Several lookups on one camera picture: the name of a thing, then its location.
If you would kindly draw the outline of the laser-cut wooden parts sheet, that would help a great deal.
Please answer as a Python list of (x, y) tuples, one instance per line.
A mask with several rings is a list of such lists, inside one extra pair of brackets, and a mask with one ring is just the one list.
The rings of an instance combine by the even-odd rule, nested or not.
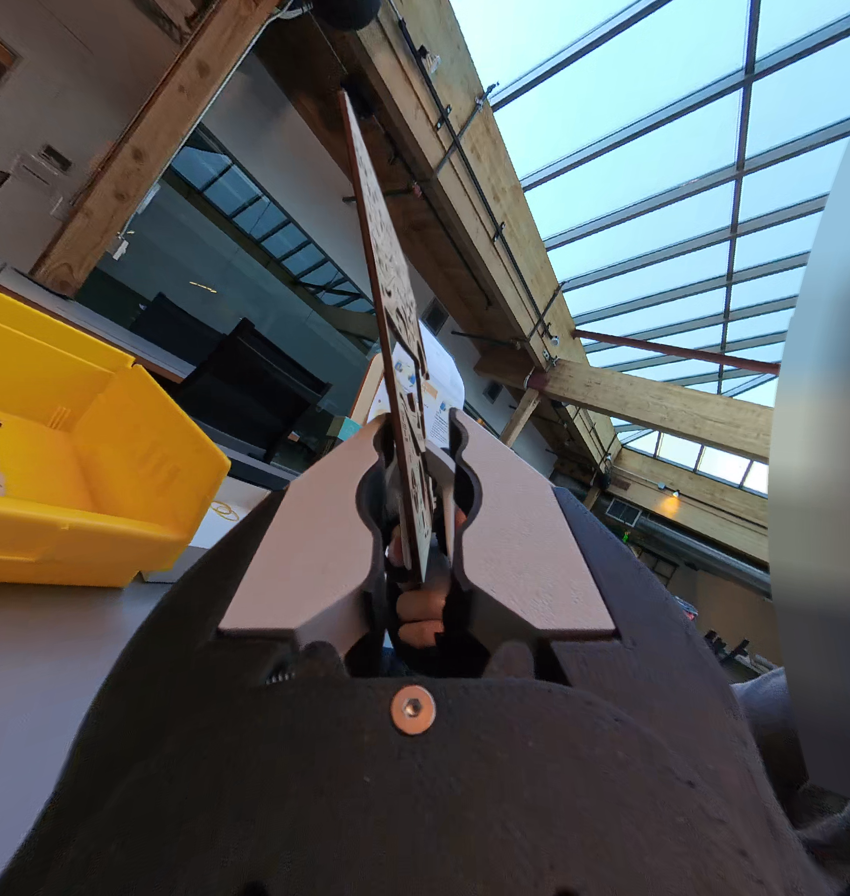
[(366, 149), (351, 96), (341, 89), (339, 98), (384, 359), (384, 380), (398, 470), (396, 492), (400, 502), (404, 564), (422, 582), (428, 568), (434, 517), (432, 490), (424, 464), (426, 424), (422, 381), (428, 374), (427, 358), (408, 265)]

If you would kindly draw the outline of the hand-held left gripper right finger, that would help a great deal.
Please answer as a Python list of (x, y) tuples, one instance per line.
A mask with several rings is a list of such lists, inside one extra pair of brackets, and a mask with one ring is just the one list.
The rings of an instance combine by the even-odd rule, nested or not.
[(554, 487), (513, 449), (453, 412), (471, 507), (456, 532), (447, 636), (503, 644), (613, 643), (616, 626)]

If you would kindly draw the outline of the yellow plastic bin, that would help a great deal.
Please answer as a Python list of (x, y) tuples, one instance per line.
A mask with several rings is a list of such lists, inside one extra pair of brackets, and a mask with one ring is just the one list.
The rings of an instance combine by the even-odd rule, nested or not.
[(230, 462), (134, 358), (0, 292), (0, 583), (173, 566)]

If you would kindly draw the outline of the person's right hand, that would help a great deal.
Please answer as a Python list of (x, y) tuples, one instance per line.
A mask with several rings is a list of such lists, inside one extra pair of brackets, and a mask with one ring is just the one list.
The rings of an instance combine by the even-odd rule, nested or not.
[(400, 526), (395, 526), (386, 548), (386, 598), (389, 608), (387, 637), (393, 651), (413, 658), (436, 650), (438, 637), (445, 631), (444, 614), (451, 594), (458, 589), (446, 552), (442, 523), (432, 536), (426, 577), (416, 583), (407, 577), (403, 564)]

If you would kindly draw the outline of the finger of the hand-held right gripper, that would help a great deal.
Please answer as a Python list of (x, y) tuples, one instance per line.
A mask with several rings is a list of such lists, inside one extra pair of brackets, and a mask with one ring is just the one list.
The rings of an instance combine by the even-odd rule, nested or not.
[(437, 445), (426, 445), (424, 457), (428, 474), (436, 483), (442, 502), (445, 553), (447, 556), (453, 556), (456, 528), (455, 463), (452, 457)]

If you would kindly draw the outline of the person's t-shirt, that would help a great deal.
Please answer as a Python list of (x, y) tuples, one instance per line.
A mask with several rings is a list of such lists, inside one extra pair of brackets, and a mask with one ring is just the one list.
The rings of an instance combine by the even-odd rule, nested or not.
[(773, 791), (807, 854), (850, 895), (850, 799), (813, 784), (783, 668), (731, 685)]

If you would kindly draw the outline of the standing instruction sheet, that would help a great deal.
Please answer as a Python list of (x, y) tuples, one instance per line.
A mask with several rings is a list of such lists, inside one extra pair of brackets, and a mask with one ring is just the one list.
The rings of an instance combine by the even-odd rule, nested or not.
[[(464, 408), (464, 381), (453, 357), (427, 327), (421, 328), (421, 337), (429, 370), (429, 378), (421, 387), (426, 438), (447, 451), (450, 409)], [(368, 355), (368, 367), (349, 414), (349, 419), (360, 426), (389, 411), (384, 360), (378, 343)]]

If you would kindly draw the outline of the grey desk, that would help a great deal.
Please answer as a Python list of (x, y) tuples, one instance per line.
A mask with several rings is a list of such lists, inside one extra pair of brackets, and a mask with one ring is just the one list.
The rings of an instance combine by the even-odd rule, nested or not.
[(0, 894), (229, 894), (229, 723), (265, 664), (219, 625), (213, 557), (149, 604), (0, 584)]

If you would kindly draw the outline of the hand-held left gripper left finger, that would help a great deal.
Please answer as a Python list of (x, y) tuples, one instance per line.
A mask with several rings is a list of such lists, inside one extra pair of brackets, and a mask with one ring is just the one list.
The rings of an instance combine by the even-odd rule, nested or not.
[(342, 658), (381, 657), (386, 639), (389, 416), (366, 424), (285, 490), (218, 631)]

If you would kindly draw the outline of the white cardboard box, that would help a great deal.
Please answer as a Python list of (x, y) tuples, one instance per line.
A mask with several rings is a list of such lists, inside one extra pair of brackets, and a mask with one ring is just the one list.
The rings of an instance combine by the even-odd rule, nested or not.
[(270, 493), (268, 489), (247, 484), (230, 476), (226, 477), (195, 535), (173, 566), (167, 570), (141, 571), (141, 578), (149, 583), (176, 582), (204, 554), (234, 530), (240, 521), (243, 521)]

